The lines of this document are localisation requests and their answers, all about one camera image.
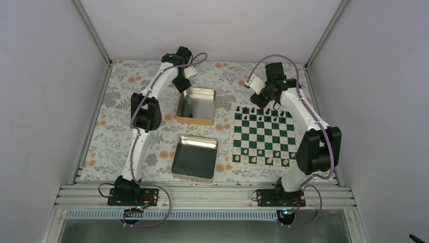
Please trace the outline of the gold metal tin box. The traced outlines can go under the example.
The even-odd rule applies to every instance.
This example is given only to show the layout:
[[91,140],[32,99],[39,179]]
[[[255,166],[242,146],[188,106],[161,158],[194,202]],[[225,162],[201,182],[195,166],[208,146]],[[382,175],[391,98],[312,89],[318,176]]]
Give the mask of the gold metal tin box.
[[181,124],[212,126],[215,120],[216,91],[188,88],[179,97],[176,116]]

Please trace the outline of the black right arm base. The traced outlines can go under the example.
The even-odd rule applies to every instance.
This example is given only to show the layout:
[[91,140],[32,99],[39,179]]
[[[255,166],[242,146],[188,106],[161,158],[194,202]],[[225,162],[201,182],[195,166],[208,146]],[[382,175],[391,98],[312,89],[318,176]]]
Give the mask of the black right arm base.
[[303,191],[285,192],[276,189],[256,190],[259,207],[305,207],[306,200]]

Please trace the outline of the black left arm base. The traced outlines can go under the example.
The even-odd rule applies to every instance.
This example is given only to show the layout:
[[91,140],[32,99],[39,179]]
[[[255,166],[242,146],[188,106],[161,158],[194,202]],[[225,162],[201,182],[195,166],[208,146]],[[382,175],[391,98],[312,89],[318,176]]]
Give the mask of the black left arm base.
[[124,192],[117,188],[112,188],[107,200],[108,206],[133,206],[147,207],[157,206],[159,189],[140,188],[140,192]]

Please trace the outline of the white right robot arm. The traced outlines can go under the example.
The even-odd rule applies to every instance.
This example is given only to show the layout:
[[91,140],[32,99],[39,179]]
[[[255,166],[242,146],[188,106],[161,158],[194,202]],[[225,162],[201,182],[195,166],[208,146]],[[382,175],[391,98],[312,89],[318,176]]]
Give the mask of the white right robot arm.
[[274,200],[286,206],[293,192],[303,190],[312,179],[327,180],[338,164],[342,133],[325,122],[302,93],[299,78],[287,78],[280,62],[265,66],[266,81],[250,73],[245,86],[254,91],[250,100],[259,108],[275,101],[285,107],[303,133],[295,159],[297,165],[280,179]]

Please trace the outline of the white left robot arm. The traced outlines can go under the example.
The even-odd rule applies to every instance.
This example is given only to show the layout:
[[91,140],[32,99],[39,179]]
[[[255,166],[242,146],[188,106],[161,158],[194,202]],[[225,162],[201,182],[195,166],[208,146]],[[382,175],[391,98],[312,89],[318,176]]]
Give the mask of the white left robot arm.
[[191,87],[185,69],[192,65],[192,58],[192,52],[183,46],[180,46],[174,54],[165,54],[153,80],[143,91],[132,94],[130,128],[133,131],[133,142],[127,162],[118,177],[119,182],[132,183],[141,180],[141,162],[144,161],[154,131],[162,122],[159,104],[161,95],[170,84],[173,84],[180,93]]

